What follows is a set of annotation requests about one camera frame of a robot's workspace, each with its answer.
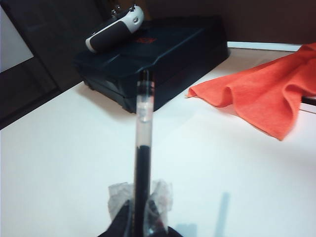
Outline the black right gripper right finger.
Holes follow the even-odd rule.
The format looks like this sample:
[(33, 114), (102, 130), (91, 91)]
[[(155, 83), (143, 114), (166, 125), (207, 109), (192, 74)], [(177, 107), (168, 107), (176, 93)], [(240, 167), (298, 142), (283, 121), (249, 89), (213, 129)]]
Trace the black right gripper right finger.
[(173, 187), (170, 182), (153, 181), (145, 206), (145, 234), (168, 233), (168, 213), (173, 205)]

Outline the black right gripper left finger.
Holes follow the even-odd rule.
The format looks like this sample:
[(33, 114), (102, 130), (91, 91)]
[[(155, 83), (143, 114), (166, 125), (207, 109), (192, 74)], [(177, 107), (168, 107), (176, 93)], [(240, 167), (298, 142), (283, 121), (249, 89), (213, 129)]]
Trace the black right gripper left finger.
[(109, 235), (132, 234), (132, 191), (133, 185), (127, 182), (109, 186)]

